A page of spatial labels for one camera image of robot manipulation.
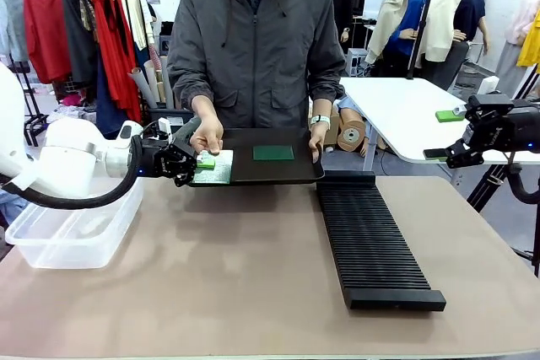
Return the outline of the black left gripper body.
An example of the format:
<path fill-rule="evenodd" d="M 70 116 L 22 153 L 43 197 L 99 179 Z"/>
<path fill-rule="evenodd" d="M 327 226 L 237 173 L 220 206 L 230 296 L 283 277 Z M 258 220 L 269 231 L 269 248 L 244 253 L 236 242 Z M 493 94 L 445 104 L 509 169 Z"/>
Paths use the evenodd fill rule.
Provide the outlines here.
<path fill-rule="evenodd" d="M 169 150 L 169 142 L 153 138 L 142 140 L 141 176 L 144 178 L 174 178 L 177 156 Z"/>

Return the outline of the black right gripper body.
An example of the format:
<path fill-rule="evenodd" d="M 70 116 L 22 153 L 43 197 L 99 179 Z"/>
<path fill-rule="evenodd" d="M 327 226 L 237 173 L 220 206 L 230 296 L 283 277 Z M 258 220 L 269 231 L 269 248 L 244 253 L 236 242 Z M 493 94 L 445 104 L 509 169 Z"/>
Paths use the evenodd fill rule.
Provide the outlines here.
<path fill-rule="evenodd" d="M 468 124 L 463 133 L 464 143 L 480 152 L 526 150 L 524 142 L 518 140 L 516 117 L 511 114 L 524 106 L 523 103 L 516 104 L 512 100 L 505 102 L 469 100 L 465 104 L 465 118 Z"/>

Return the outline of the person's right hand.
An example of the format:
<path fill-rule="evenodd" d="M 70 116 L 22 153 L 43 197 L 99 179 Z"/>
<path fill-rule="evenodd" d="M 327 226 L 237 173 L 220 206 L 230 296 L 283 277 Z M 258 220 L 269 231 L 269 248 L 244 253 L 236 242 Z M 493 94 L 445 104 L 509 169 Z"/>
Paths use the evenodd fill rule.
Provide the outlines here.
<path fill-rule="evenodd" d="M 223 134 L 224 128 L 217 116 L 204 116 L 199 127 L 193 133 L 190 144 L 197 153 L 207 151 L 217 155 L 223 147 Z"/>

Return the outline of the person's left hand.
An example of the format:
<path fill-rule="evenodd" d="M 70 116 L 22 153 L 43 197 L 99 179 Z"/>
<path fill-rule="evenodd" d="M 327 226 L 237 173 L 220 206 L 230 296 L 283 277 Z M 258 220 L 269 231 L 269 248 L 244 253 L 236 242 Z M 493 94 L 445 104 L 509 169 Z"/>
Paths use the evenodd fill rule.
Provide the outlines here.
<path fill-rule="evenodd" d="M 313 163 L 317 163 L 321 157 L 325 137 L 329 127 L 326 122 L 319 122 L 310 127 L 309 147 L 312 154 Z"/>

